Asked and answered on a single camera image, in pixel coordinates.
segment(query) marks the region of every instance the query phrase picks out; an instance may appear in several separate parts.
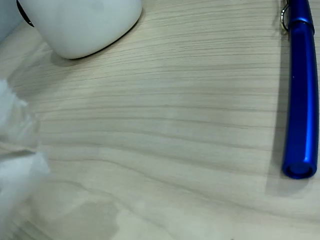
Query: metal clip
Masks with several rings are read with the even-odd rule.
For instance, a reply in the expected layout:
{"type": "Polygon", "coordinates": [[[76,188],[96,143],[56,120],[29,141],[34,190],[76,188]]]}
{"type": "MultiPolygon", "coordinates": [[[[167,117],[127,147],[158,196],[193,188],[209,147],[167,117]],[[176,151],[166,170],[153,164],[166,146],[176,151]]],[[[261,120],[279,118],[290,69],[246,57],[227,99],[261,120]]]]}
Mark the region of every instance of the metal clip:
{"type": "Polygon", "coordinates": [[[288,10],[288,8],[289,8],[289,0],[286,0],[286,4],[285,4],[284,8],[281,11],[281,27],[286,32],[289,32],[289,30],[288,30],[288,28],[287,28],[287,26],[285,24],[285,14],[286,14],[286,11],[288,10]]]}

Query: light wooden surface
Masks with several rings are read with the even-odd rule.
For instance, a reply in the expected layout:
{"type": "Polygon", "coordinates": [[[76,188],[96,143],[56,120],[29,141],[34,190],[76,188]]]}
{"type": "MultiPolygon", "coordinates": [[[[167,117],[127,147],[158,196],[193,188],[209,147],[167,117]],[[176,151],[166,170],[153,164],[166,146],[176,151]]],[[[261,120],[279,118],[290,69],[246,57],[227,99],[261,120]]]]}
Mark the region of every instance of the light wooden surface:
{"type": "Polygon", "coordinates": [[[143,4],[126,36],[84,59],[58,57],[24,23],[0,45],[0,77],[40,117],[52,169],[8,238],[318,239],[320,173],[280,174],[280,1],[143,4]]]}

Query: white tissue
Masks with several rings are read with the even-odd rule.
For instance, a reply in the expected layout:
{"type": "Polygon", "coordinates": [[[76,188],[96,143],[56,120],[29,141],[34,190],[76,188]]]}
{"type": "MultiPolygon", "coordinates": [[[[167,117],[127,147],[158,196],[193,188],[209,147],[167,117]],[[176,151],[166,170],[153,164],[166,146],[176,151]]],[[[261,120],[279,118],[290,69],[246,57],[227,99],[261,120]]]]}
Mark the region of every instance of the white tissue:
{"type": "Polygon", "coordinates": [[[39,151],[39,123],[25,101],[0,80],[0,240],[10,214],[48,175],[46,155],[39,151]]]}

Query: table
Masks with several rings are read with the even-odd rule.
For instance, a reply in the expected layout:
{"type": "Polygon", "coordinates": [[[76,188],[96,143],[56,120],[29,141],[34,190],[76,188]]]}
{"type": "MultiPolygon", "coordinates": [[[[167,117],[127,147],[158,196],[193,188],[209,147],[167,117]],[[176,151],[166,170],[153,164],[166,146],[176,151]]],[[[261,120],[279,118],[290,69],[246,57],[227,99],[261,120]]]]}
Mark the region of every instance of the table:
{"type": "Polygon", "coordinates": [[[128,34],[83,59],[60,58],[26,23],[0,45],[0,77],[39,116],[52,170],[9,239],[317,239],[320,173],[280,173],[281,1],[143,5],[128,34]]]}

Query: ceramic mug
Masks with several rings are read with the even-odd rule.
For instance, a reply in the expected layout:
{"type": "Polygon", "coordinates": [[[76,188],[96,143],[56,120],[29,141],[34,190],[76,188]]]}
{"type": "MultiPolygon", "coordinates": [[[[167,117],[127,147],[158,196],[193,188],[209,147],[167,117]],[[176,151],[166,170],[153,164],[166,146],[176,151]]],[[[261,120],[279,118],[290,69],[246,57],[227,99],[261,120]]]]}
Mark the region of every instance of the ceramic mug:
{"type": "Polygon", "coordinates": [[[19,0],[23,18],[60,56],[93,54],[124,35],[139,19],[141,0],[19,0]]]}

